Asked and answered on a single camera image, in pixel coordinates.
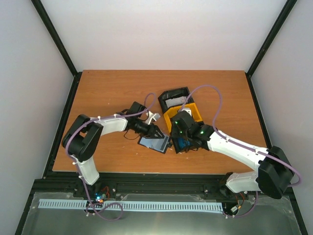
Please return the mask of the black leather card holder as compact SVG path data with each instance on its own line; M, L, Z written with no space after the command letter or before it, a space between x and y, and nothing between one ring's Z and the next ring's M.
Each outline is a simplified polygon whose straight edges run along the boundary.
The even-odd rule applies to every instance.
M173 145L171 143L171 138L168 135L164 135L164 138L162 139L147 139L145 137L140 137L137 143L162 154L165 154L167 149L171 148Z

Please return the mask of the yellow bin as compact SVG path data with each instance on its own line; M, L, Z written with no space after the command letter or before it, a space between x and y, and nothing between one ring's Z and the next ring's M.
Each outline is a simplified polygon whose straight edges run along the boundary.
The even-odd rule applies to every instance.
M173 116L175 116L178 113L178 110L180 108L181 108L181 105L173 106L173 107L168 108L163 113L163 117L165 119L166 126L167 126L169 133L172 130L171 119ZM194 102L185 104L184 108L189 108L191 110L191 115L196 122L203 121L203 119L199 113L199 110L198 110L198 108Z

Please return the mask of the black bin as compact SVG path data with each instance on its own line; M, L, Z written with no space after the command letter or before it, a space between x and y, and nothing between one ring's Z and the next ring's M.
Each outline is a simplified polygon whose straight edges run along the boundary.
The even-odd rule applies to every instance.
M170 98L176 98L180 96L188 97L190 94L188 87L176 88L172 90L164 91L159 97L158 101L162 112L164 113L169 107L167 107L165 100Z
M210 138L172 138L172 143L177 154L182 152L187 153L189 151L198 151L199 149L208 150L208 141L210 141Z

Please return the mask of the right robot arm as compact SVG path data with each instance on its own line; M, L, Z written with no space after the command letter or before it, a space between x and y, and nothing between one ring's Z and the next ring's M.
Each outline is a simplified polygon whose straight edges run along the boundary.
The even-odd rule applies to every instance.
M227 173L219 183L219 191L224 197L259 191L273 199L280 199L290 185L294 172L281 148L257 147L237 140L213 126L196 122L187 111L174 115L171 124L171 135L189 142L189 149L202 148L221 153L252 169L246 173Z

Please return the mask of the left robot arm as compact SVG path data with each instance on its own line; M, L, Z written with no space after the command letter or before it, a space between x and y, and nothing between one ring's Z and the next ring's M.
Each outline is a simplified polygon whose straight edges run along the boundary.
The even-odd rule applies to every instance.
M79 178L85 183L85 192L96 197L102 191L102 185L97 182L100 178L96 169L93 155L100 137L114 132L133 130L142 139L158 144L168 137L162 133L152 119L157 114L138 102L133 102L129 109L108 117L91 118L79 115L71 125L62 140L62 147L76 165Z

